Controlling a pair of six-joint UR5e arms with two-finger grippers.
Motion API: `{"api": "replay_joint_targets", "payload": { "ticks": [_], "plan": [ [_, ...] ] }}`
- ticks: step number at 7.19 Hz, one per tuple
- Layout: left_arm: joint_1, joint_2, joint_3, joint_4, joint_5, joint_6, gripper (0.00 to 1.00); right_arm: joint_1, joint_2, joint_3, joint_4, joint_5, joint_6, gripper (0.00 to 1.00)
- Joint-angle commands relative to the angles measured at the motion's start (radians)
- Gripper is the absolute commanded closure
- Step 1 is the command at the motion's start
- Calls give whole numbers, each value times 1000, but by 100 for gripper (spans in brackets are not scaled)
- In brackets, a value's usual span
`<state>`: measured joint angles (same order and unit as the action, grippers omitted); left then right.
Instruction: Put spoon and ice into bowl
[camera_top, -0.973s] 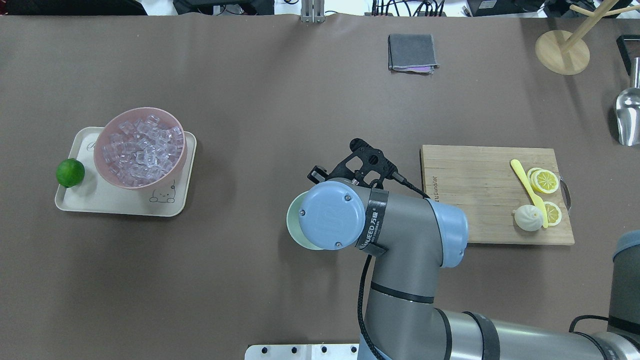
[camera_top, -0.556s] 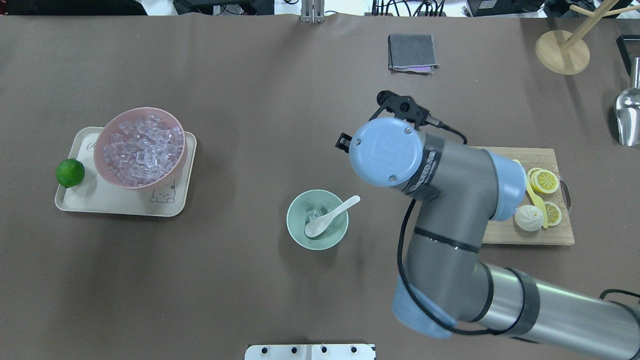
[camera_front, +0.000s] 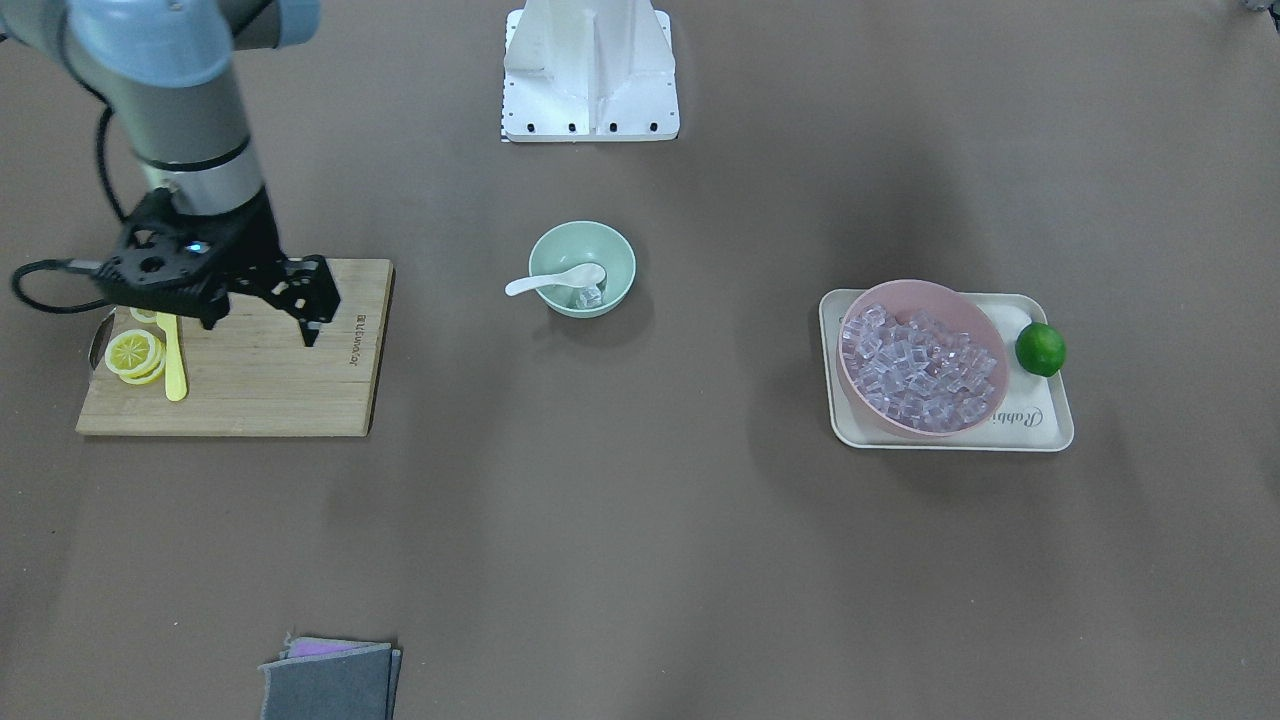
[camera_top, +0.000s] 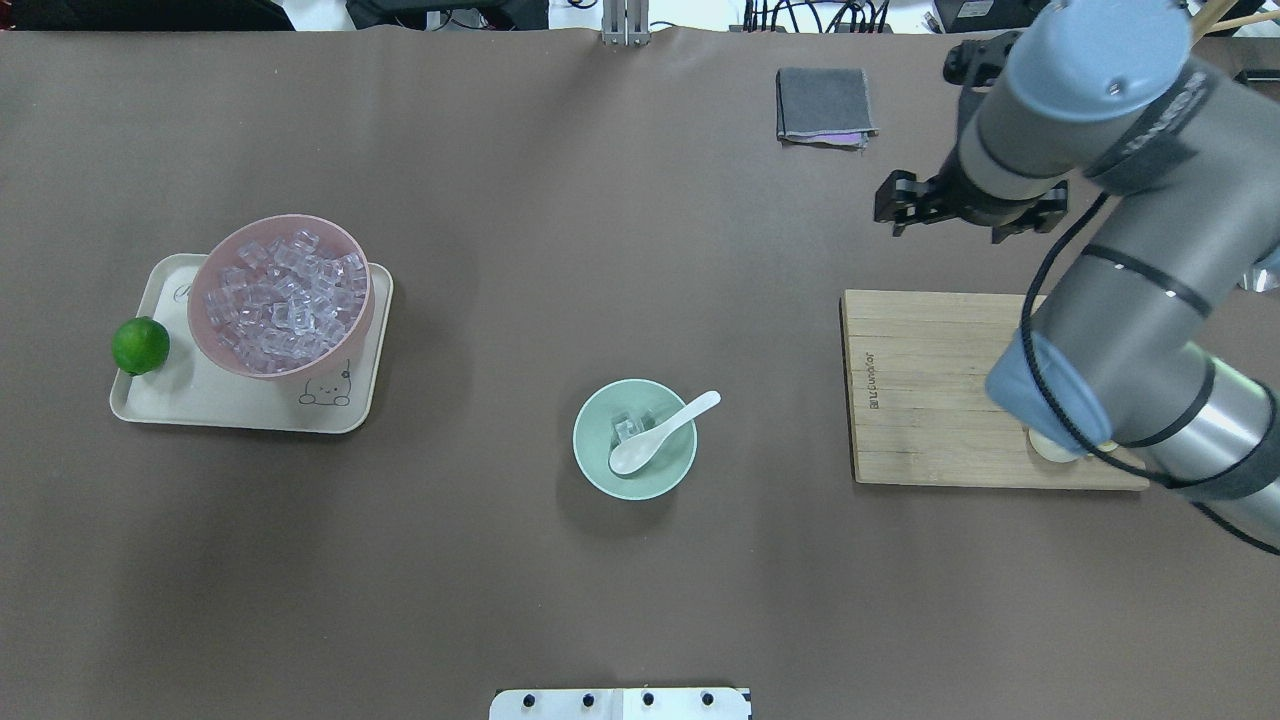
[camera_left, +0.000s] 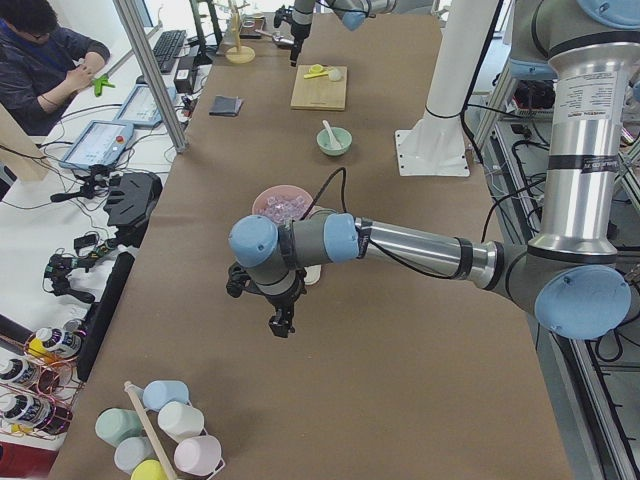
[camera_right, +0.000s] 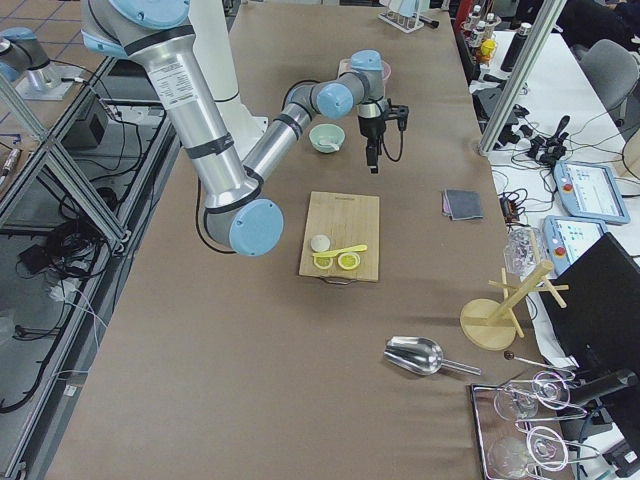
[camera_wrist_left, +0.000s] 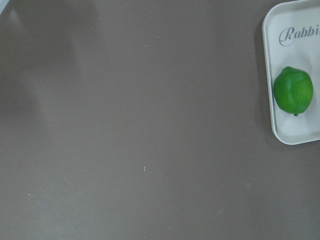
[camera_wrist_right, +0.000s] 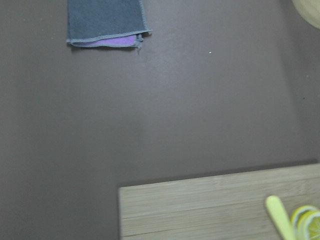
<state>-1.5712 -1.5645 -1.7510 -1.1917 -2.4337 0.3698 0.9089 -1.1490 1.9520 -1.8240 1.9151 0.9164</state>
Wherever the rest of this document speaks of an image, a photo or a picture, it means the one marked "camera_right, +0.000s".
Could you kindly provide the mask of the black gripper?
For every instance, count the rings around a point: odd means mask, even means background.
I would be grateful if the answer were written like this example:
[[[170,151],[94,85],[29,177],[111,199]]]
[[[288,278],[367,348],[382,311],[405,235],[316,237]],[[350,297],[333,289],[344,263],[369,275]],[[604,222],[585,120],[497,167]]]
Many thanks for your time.
[[[366,162],[371,174],[379,173],[379,156],[386,131],[386,121],[382,116],[358,117],[360,133],[367,139]]]

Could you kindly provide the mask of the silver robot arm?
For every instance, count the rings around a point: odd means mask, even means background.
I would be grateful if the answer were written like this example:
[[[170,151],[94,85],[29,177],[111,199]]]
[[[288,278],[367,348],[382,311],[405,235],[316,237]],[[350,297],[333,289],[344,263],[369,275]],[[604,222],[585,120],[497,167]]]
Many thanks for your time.
[[[71,84],[62,81],[60,70],[37,39],[26,27],[11,27],[1,31],[1,74],[15,82],[22,75],[16,90],[23,99],[39,101],[62,100]]]
[[[260,256],[280,240],[284,218],[263,197],[264,181],[318,114],[339,119],[358,111],[375,142],[389,109],[383,63],[375,50],[351,57],[338,78],[299,86],[265,133],[240,156],[210,90],[234,81],[224,9],[218,1],[84,1],[85,46],[143,67],[206,191],[208,235],[239,255]]]

